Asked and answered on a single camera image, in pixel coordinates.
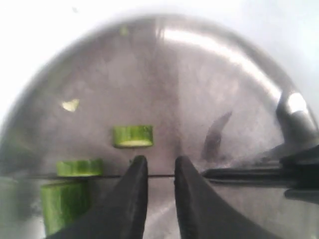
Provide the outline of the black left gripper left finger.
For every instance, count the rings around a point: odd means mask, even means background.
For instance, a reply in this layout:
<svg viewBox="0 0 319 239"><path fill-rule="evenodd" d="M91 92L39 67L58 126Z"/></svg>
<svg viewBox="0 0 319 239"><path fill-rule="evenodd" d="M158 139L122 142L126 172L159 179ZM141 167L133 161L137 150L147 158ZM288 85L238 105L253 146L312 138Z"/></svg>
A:
<svg viewBox="0 0 319 239"><path fill-rule="evenodd" d="M148 163L136 156L112 192L49 239L141 239L148 208Z"/></svg>

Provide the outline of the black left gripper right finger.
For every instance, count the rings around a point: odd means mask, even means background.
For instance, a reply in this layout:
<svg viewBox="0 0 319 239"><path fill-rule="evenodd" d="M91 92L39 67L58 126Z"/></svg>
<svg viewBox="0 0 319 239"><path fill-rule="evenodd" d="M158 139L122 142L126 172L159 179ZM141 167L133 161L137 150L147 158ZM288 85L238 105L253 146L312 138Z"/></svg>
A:
<svg viewBox="0 0 319 239"><path fill-rule="evenodd" d="M175 161L175 205L183 239L275 239L229 206L186 156Z"/></svg>

